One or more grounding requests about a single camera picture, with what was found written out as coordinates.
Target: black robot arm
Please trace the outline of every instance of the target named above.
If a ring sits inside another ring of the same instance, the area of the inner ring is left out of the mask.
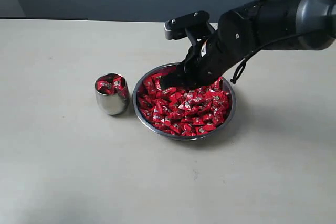
[[[175,72],[162,78],[163,87],[209,85],[260,50],[322,50],[336,37],[336,0],[254,0],[224,13],[215,30],[207,12],[165,23],[167,39],[188,37],[192,46]]]

